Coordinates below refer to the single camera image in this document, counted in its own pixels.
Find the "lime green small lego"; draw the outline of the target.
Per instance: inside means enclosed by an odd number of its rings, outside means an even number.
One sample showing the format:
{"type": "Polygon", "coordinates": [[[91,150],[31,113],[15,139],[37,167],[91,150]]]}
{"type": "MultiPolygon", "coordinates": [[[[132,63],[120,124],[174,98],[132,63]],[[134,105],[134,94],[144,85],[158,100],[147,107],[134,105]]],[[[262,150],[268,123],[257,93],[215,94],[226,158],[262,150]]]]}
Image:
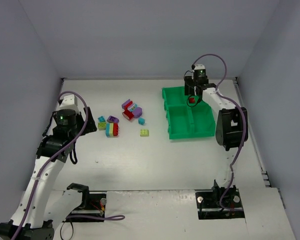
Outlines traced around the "lime green small lego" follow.
{"type": "Polygon", "coordinates": [[[106,127],[107,127],[107,123],[105,121],[104,122],[99,122],[97,127],[100,131],[105,131],[106,127]]]}

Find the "small red lego cube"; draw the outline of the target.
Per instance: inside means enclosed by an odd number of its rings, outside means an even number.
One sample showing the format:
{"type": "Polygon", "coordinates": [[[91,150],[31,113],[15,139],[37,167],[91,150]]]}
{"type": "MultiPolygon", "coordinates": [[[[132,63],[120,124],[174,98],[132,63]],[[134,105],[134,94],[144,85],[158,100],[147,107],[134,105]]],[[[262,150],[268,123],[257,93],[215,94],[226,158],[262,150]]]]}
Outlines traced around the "small red lego cube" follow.
{"type": "Polygon", "coordinates": [[[188,102],[189,102],[190,104],[195,104],[195,103],[196,103],[196,100],[195,100],[194,97],[190,97],[190,98],[188,99],[188,102]]]}

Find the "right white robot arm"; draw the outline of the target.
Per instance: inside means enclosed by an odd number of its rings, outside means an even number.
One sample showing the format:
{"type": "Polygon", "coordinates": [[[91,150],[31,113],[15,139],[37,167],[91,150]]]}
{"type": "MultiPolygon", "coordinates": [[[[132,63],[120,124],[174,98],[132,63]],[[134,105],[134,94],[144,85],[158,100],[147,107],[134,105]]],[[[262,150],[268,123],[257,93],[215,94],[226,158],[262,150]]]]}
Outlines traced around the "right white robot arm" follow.
{"type": "Polygon", "coordinates": [[[192,66],[184,76],[188,95],[198,97],[213,111],[215,139],[225,150],[225,161],[214,180],[216,188],[230,189],[235,185],[235,164],[248,139],[248,112],[233,99],[224,96],[214,83],[209,83],[206,68],[202,64],[192,66]]]}

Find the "teal small lego brick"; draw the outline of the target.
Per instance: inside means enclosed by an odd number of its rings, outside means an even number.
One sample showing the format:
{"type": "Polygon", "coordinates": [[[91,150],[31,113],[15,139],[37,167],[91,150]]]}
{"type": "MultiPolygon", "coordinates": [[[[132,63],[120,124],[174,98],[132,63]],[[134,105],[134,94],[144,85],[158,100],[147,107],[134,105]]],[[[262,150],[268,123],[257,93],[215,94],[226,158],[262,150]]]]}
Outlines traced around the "teal small lego brick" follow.
{"type": "Polygon", "coordinates": [[[104,118],[103,116],[100,116],[100,117],[98,117],[97,119],[98,119],[98,121],[99,121],[100,123],[106,122],[106,120],[105,120],[105,118],[104,118]]]}

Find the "small teal lego cube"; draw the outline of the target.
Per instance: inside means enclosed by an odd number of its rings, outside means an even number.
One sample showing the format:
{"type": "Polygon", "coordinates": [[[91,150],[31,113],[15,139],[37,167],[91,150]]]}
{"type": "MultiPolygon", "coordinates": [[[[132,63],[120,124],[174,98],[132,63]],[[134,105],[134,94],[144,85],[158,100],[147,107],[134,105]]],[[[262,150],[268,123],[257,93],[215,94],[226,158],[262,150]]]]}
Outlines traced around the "small teal lego cube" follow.
{"type": "Polygon", "coordinates": [[[140,118],[138,119],[138,123],[139,123],[140,125],[144,125],[144,124],[145,124],[145,119],[142,118],[142,117],[140,117],[140,118]]]}

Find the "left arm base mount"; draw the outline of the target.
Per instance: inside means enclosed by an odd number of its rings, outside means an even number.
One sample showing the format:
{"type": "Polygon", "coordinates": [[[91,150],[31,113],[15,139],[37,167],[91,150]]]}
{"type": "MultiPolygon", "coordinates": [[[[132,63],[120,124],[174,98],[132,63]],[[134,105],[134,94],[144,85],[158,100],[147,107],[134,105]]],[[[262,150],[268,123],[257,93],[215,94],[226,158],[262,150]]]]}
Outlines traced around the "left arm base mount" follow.
{"type": "Polygon", "coordinates": [[[76,207],[69,216],[76,216],[66,219],[64,222],[72,223],[101,223],[104,222],[107,203],[105,192],[92,192],[85,207],[76,207]]]}

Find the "purple sloped lego brick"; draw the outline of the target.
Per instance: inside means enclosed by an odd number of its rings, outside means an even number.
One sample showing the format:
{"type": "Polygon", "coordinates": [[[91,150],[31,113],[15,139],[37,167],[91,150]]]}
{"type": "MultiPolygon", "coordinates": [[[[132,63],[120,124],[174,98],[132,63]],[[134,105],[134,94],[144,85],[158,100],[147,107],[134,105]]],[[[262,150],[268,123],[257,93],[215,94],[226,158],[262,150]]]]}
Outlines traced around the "purple sloped lego brick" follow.
{"type": "Polygon", "coordinates": [[[107,122],[108,123],[114,123],[114,124],[118,124],[119,123],[119,119],[115,116],[112,116],[110,115],[108,118],[107,118],[107,122]]]}

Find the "red white printed lego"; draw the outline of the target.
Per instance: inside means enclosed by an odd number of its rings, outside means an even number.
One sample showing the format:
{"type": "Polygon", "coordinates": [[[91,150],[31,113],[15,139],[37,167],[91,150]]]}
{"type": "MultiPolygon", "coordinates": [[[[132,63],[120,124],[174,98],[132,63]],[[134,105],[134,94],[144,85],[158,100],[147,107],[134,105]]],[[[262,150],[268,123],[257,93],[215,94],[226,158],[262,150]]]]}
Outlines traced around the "red white printed lego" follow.
{"type": "Polygon", "coordinates": [[[125,119],[127,119],[128,121],[131,121],[132,119],[135,118],[135,115],[134,115],[134,112],[133,111],[130,111],[129,109],[125,109],[123,112],[122,112],[122,115],[125,119]]]}

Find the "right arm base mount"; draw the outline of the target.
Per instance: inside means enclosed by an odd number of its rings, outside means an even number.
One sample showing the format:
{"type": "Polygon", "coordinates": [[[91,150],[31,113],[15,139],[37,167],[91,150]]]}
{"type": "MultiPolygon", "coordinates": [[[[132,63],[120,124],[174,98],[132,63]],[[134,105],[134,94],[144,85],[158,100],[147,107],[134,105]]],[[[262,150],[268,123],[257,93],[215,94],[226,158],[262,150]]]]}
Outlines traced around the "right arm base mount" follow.
{"type": "Polygon", "coordinates": [[[214,190],[201,190],[195,192],[197,214],[199,220],[231,220],[244,219],[245,213],[238,190],[229,190],[220,199],[222,193],[214,190]]]}

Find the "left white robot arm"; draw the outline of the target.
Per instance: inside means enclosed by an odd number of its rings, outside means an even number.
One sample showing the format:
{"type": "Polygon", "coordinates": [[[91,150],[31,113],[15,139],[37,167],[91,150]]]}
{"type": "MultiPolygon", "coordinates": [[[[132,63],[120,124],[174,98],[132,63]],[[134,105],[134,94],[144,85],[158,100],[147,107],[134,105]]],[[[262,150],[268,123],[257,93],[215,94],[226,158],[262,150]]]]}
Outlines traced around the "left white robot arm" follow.
{"type": "Polygon", "coordinates": [[[97,130],[90,107],[86,117],[76,107],[62,108],[52,116],[56,127],[40,143],[35,167],[16,212],[8,222],[0,223],[3,240],[51,240],[56,228],[75,208],[84,208],[90,200],[87,185],[71,183],[51,208],[47,203],[57,176],[68,158],[75,160],[75,145],[81,135],[97,130]]]}

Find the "lime green lego brick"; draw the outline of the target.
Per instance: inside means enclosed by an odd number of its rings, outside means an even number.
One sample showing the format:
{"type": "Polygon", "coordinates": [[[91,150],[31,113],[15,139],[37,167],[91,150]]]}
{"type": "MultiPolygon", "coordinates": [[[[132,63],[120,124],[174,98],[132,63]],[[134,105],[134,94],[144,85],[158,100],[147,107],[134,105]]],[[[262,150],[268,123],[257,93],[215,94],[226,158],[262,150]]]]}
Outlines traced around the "lime green lego brick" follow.
{"type": "Polygon", "coordinates": [[[149,137],[150,136],[150,131],[148,129],[141,129],[139,135],[141,137],[149,137]]]}

